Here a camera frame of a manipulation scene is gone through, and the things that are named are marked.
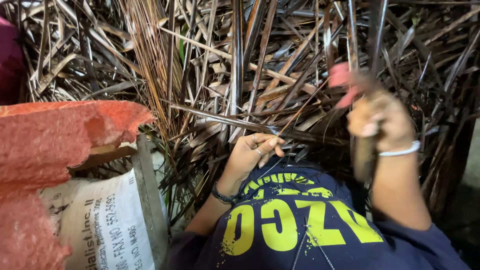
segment bracelet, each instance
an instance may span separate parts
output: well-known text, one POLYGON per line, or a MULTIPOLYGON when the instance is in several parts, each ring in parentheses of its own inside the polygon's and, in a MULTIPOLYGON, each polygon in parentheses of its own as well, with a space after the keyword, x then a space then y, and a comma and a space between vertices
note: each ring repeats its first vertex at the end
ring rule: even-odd
POLYGON ((218 190, 216 189, 216 184, 218 182, 215 182, 213 184, 213 187, 212 187, 212 195, 213 197, 219 199, 221 202, 223 202, 224 204, 231 204, 231 205, 234 205, 235 204, 235 201, 236 199, 238 198, 239 196, 239 193, 235 194, 235 195, 232 195, 230 197, 227 197, 227 196, 223 196, 222 194, 220 194, 218 192, 218 190))
POLYGON ((410 149, 397 151, 397 152, 383 152, 383 153, 380 153, 378 155, 383 156, 383 157, 401 156, 401 155, 413 153, 413 152, 417 151, 418 149, 420 149, 420 142, 419 141, 414 141, 412 143, 412 147, 410 147, 410 149))

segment person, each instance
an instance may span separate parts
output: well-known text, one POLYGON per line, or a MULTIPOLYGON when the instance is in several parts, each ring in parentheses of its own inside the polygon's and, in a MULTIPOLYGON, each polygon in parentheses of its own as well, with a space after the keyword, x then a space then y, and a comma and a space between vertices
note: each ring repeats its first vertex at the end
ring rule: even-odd
MULTIPOLYGON (((355 78, 336 72, 330 82, 365 90, 355 78)), ((376 148, 384 155, 371 202, 383 218, 371 222, 358 214, 355 194, 326 173, 268 161, 274 153, 284 156, 285 141, 256 133, 238 139, 212 194, 172 238, 167 268, 468 269, 432 223, 421 196, 418 147, 406 109, 386 91, 378 93, 375 103, 355 103, 348 130, 358 137, 381 135, 376 148), (387 106, 373 105, 381 103, 387 106)))

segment dry leaf pile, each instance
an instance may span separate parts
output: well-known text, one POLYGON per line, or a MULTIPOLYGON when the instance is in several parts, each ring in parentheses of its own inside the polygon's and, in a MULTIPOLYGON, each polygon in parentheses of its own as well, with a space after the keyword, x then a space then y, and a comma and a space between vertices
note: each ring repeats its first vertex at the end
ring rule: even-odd
POLYGON ((480 2, 380 2, 383 24, 371 30, 382 35, 369 59, 365 1, 0 0, 22 32, 27 101, 117 99, 151 109, 157 122, 142 131, 168 160, 161 188, 178 212, 171 225, 206 199, 229 143, 277 134, 290 121, 289 162, 350 177, 347 111, 333 109, 345 90, 321 87, 343 61, 373 66, 410 111, 422 191, 442 213, 458 182, 455 146, 479 116, 480 2))

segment blurred hand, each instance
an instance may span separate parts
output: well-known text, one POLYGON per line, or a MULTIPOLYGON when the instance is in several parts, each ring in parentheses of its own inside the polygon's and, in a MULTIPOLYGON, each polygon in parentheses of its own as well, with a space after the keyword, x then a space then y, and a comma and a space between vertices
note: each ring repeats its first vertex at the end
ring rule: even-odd
POLYGON ((379 152, 395 152, 409 149, 414 140, 412 120, 403 106, 388 91, 376 82, 369 81, 361 74, 348 71, 348 64, 332 68, 330 86, 343 85, 348 93, 337 107, 346 107, 354 97, 367 89, 374 90, 370 99, 360 98, 353 103, 353 110, 347 116, 348 131, 354 136, 378 136, 379 152))
POLYGON ((274 154, 279 157, 284 155, 280 147, 284 143, 283 139, 277 138, 275 135, 263 133, 240 137, 218 180, 218 192, 224 196, 236 194, 241 182, 247 179, 257 164, 261 168, 274 154))

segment silver bracelet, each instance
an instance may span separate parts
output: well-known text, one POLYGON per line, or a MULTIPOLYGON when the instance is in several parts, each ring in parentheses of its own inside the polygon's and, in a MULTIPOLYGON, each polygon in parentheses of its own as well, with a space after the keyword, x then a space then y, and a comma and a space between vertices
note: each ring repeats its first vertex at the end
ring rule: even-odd
POLYGON ((398 152, 383 152, 383 153, 380 153, 378 155, 383 156, 383 157, 401 156, 401 155, 406 155, 406 154, 413 153, 413 152, 417 151, 418 149, 420 149, 420 142, 419 141, 414 141, 412 143, 412 147, 410 147, 410 149, 402 150, 402 151, 398 151, 398 152))

